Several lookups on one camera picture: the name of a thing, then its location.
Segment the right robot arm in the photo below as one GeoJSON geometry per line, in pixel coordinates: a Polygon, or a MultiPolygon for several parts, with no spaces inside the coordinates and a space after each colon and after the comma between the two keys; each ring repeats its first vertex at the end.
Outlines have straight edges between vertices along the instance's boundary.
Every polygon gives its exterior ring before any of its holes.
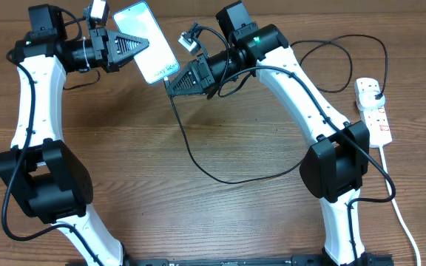
{"type": "Polygon", "coordinates": [[[166,86],[170,98],[212,98],[239,75],[268,87],[298,125],[308,150],[300,163],[305,187],[319,199],[325,225],[321,260],[328,265],[363,265],[357,203],[368,171],[369,131],[351,123],[322,96],[299,65],[286,37],[273,24],[259,27],[236,1],[216,15],[224,51],[204,53],[166,86]]]}

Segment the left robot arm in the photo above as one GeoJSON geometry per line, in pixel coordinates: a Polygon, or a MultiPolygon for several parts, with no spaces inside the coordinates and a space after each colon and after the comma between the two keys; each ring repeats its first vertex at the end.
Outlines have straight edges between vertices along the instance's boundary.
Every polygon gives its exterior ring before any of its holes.
{"type": "Polygon", "coordinates": [[[6,55],[20,80],[18,122],[10,149],[0,153],[4,200],[15,200],[28,217],[60,231],[86,265],[131,265],[124,245],[102,222],[92,204],[87,168],[64,142],[62,94],[71,72],[117,72],[144,51],[145,38],[106,28],[109,5],[94,1],[74,38],[67,36],[67,11],[51,4],[28,10],[31,29],[6,55]]]}

